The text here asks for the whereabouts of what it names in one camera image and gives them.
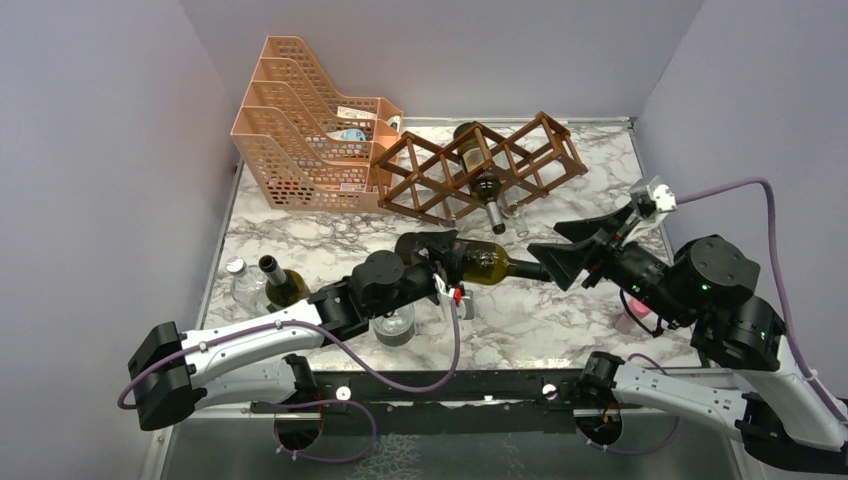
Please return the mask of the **clear glass bottle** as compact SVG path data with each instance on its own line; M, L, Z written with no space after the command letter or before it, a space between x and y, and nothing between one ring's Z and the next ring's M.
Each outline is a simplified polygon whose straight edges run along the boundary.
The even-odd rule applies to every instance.
M526 219L526 209L521 205L514 205L510 209L510 219L512 221L515 235L518 238L525 238L529 235L529 227Z

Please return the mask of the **green wine bottle white label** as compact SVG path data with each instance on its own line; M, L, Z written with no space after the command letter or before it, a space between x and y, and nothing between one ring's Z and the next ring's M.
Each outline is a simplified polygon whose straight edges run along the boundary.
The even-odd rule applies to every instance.
M552 281L542 264L514 259L501 245L493 242L457 240L454 251L463 281L484 286L496 285L509 277Z

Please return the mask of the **clear round jug dark liquid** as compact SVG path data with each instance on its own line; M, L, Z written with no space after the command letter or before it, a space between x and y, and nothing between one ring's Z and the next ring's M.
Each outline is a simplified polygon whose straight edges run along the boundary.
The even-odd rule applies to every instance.
M416 334L414 306L409 304L375 317L370 321L370 329L385 347L406 345Z

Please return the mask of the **green wine bottle silver neck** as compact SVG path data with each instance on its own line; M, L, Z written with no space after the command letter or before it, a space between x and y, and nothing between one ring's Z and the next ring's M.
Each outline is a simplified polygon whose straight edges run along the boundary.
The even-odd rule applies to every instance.
M263 255L258 267L266 276L264 292L269 313L288 308L311 294L302 276L294 270L283 269L272 255Z

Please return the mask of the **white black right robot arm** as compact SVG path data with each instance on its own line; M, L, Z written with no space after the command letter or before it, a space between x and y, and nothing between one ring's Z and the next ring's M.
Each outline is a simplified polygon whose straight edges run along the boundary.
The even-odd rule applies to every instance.
M662 376L616 355L593 352L577 380L592 407L640 404L689 419L742 443L772 467L819 474L847 471L847 403L819 395L790 348L786 322L755 293L759 265L718 235L687 243L666 263L632 239L630 208L556 225L563 242L529 252L562 289L602 280L645 304L671 329L732 370L749 392L724 392Z

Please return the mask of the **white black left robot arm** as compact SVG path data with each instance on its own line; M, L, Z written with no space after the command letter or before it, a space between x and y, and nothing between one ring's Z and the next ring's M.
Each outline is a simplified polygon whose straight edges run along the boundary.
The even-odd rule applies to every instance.
M137 413L144 431L175 425L213 404L231 372L295 351L345 343L371 321L419 300L457 306L462 281L455 259L458 232L409 232L394 250L371 253L351 273L304 300L254 320L217 330L154 326L130 357L128 385L117 405Z

